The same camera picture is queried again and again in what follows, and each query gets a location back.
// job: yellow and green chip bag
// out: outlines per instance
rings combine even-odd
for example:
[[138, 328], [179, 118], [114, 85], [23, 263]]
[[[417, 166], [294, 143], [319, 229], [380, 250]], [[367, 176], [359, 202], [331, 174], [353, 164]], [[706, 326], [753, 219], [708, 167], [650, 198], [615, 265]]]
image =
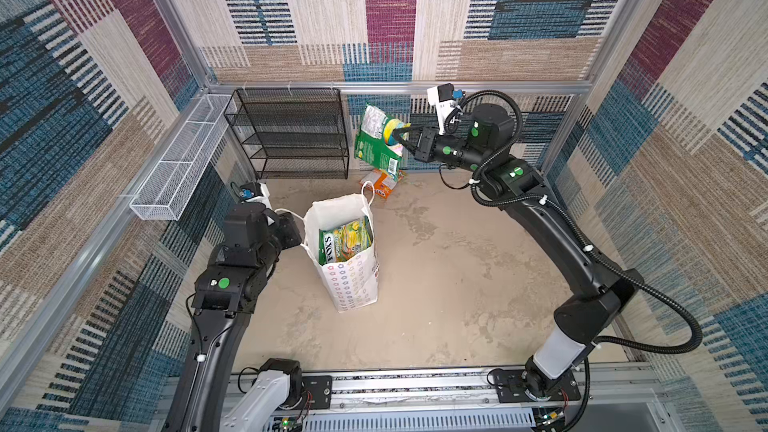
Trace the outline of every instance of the yellow and green chip bag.
[[320, 231], [320, 265], [346, 262], [371, 246], [373, 234], [368, 216], [332, 230]]

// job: white paper bag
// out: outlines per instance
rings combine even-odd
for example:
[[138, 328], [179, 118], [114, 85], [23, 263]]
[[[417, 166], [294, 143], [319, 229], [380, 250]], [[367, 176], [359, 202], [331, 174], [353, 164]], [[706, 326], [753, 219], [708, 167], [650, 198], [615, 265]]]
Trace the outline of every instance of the white paper bag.
[[[301, 246], [312, 259], [322, 283], [328, 289], [333, 304], [339, 312], [372, 304], [379, 297], [379, 261], [376, 260], [374, 251], [375, 238], [372, 238], [370, 247], [346, 262], [325, 265], [320, 265], [318, 262], [321, 230], [343, 226], [365, 215], [368, 216], [371, 232], [375, 235], [370, 204], [376, 194], [370, 200], [366, 199], [363, 195], [366, 187], [373, 189], [373, 184], [370, 182], [363, 184], [360, 194], [313, 202], [304, 217], [293, 214], [304, 222], [304, 242]], [[284, 208], [275, 210], [275, 212], [283, 211], [290, 212]]]

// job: black wire mesh rack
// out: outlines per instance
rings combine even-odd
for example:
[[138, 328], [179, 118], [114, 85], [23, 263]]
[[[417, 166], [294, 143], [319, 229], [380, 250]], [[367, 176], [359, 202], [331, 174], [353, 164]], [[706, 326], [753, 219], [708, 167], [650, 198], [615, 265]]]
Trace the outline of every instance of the black wire mesh rack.
[[259, 178], [347, 178], [350, 144], [337, 89], [238, 89], [225, 114]]

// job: stained surface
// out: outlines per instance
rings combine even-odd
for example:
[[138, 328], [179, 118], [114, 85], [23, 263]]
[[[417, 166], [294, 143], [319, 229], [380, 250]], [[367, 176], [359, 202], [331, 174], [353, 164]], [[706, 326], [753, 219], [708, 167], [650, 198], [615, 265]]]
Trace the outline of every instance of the stained surface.
[[[312, 201], [359, 191], [347, 181], [269, 181], [273, 207], [303, 215]], [[466, 180], [463, 172], [446, 179]], [[436, 174], [412, 173], [372, 204], [379, 301], [333, 308], [302, 248], [280, 257], [259, 297], [234, 368], [269, 357], [305, 370], [521, 364], [546, 339], [570, 291], [534, 240], [505, 214], [477, 205]], [[593, 361], [627, 360], [613, 345]]]

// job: white mesh basket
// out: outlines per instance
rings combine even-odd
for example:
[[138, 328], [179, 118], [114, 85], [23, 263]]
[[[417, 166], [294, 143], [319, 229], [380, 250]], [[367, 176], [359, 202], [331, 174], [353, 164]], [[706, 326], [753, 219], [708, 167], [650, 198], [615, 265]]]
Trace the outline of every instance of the white mesh basket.
[[235, 108], [228, 95], [208, 94], [198, 101], [131, 201], [130, 208], [139, 218], [178, 220], [181, 217], [226, 130], [224, 111], [227, 108]]

